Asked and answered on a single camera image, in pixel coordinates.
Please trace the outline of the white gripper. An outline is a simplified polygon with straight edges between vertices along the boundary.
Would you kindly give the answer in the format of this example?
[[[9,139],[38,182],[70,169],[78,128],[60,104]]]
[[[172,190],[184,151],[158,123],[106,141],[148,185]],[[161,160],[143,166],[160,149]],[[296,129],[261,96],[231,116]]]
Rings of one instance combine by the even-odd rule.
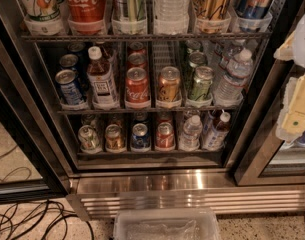
[[[305,69],[305,33],[293,31],[276,50],[275,58],[293,60],[297,66]],[[275,134],[279,139],[290,142],[305,131],[305,73],[299,78],[289,78],[282,104]]]

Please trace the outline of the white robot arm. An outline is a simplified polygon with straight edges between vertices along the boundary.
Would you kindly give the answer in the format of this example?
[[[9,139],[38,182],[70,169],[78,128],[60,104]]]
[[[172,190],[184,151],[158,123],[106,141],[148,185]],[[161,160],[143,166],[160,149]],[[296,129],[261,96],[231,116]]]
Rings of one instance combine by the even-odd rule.
[[[305,69],[305,14],[295,30],[276,50],[278,60],[293,60]],[[284,141],[292,141],[305,131],[305,73],[299,78],[291,77],[286,85],[283,108],[280,111],[276,136]]]

